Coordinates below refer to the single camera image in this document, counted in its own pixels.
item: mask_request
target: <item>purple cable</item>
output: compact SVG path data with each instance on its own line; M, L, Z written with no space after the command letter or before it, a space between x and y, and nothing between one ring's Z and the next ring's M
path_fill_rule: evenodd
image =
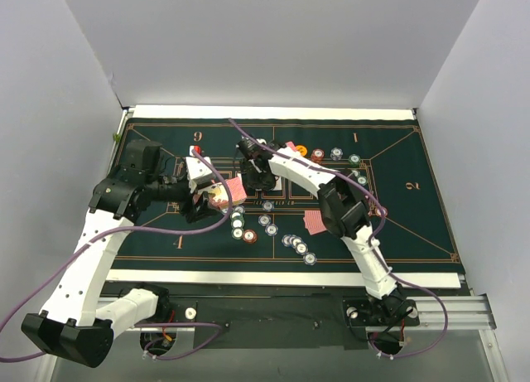
M221 176L221 174L214 168L213 165L211 165L209 162L207 162L200 154L198 154L195 150L192 151L192 154L199 158L219 179L221 184L223 185L224 189L226 190L226 193L229 198L229 210L232 209L234 206L234 203L232 202L232 194L230 193L230 188L228 184L226 183L226 180ZM227 212L223 215L221 219L219 219L214 224L203 227L202 229L196 229L196 230L168 230L168 229L158 229L156 227L144 227L144 226L130 226L130 227L117 227L115 229L106 230L103 233L99 233L98 235L94 236L92 239L90 239L90 243L93 244L99 239L102 239L103 237L106 237L108 235L112 235L114 233L119 233L120 231L145 231L148 233L161 233L164 235L200 235L203 233L208 233L209 231L212 231L214 229L217 229L220 227L226 220L228 220L230 217L230 212ZM23 307L26 303L28 303L33 297L35 297L40 291L42 291L46 286L48 286L53 280L55 280L59 274L61 274L63 271L65 271L68 266L70 266L84 251L86 251L88 248L90 248L90 244L85 244L81 248L79 248L76 252L70 256L70 258L63 264L59 270L57 270L50 278L48 278L40 287L38 287L35 291L30 293L25 299L23 299L20 303L18 303L0 322L0 333L2 333L2 330L7 325L7 323L12 319L12 317L17 313L21 307ZM21 361L28 361L35 359L37 357L41 357L44 355L44 352L35 353L33 355L24 355L22 357L13 357L13 358L7 358L7 357L0 357L0 363L18 363Z
M172 357L157 356L157 360L168 360L168 361L169 360L179 360L179 359L182 359L184 357L187 357L188 355L193 355L194 353L196 353L197 351L199 351L200 349L202 349L203 347L207 346L212 341L214 341L219 335L221 335L221 332L223 330L222 326L220 326L218 324L211 323L211 322L165 322L165 323L157 323L157 324L156 323L153 323L153 324L137 324L135 327L147 327L147 328L150 328L150 327L162 327L162 328L167 328L167 327L171 327L171 326L180 326L180 327L186 327L186 326L194 326L194 327L208 326L208 327L211 327L211 328L215 328L217 331L215 332L214 335L212 335L206 341L202 342L200 345L198 345L197 347L194 347L192 350L187 351L186 353L182 353L180 355L174 355ZM147 351L147 349L149 349L152 345L154 345L158 341L161 341L162 339L163 338L160 338L160 339L156 339L154 341L149 342L148 344L145 345L143 350Z
M248 133L246 133L235 121L233 118L228 118L229 122L234 126L234 128L236 128L239 133L241 133L244 137L246 137L248 140L250 140L252 143L256 144L257 146L259 146L260 148L262 148L263 150L265 151L268 151L268 152L271 152L272 154L275 154L279 157L282 157L282 158L286 158L288 160L290 160L291 158L289 156L286 156L285 154L281 154L280 152L277 152L276 150L273 150L263 144L261 144L260 142L258 142L255 138L253 138L252 136L250 136ZM297 159L297 158L293 158L292 161L295 161L295 162L298 162L299 164L303 165L304 167L308 167L309 169L311 169L312 171L317 171L317 172L328 172L328 173L331 173L335 176L337 176L338 178L342 179L343 181L346 181L347 183L349 183L350 185L353 185L355 187L357 187L358 189L360 189L366 196L369 197L370 200L373 201L373 203L375 204L375 206L377 206L380 214L381 214L381 223L379 223L379 226L377 227L376 230L373 231L373 233L369 236L368 238L368 242L369 242L369 245L370 245L370 248L372 248L372 238L375 237L376 234L378 234L381 229L383 228L384 226L384 221L385 221L385 214L384 214L384 209L383 207L381 206L381 204L379 204L379 201L377 198L375 198L375 196L370 193L368 190L366 190L364 187L362 187L359 183L357 183L356 181L353 181L352 179L348 178L347 176L344 176L342 173L338 172L338 171L331 171L331 170L327 170L327 169L324 169L324 168L319 168L319 167L313 167L313 166L309 166L307 165L305 162L303 162L302 160L300 159ZM399 359L399 358L405 358L405 357L412 357L413 355L420 355L421 353L424 353L426 351L429 351L430 349L432 349L434 346L438 345L438 343L446 336L446 333L447 333L447 327L449 326L449 316L447 314L447 308L446 308L446 305L444 304L444 302L440 299L440 297L438 297L433 291L431 291L430 289L427 289L427 288L424 288L424 287L420 287L419 285L416 285L414 283L409 283L408 281L405 281L403 280L402 278L399 278L398 276L396 276L394 273L390 272L390 269L388 269L387 265L385 264L384 260L379 256L378 252L377 251L372 251L376 258L378 259L378 261L381 263L381 265L384 267L384 269L388 272L388 275L390 277L392 277L394 280L396 280L397 282L401 283L401 284L404 284L404 285L408 285L409 287L412 287L412 288L415 288L415 289L419 289L420 291L426 293L427 295L433 297L436 299L436 301L438 303L440 303L440 306L441 306L441 310L443 311L444 313L444 327L443 329L441 330L441 333L440 335L428 346L426 347L425 349L422 349L420 351L414 351L413 353L407 353L407 354L404 354L404 355L395 355L395 356L390 356L386 353L382 353L381 352L381 355L383 355L384 357L392 357L394 359ZM372 345L372 347L378 351L378 349L375 347L375 345L373 344L372 341L370 341L370 344Z

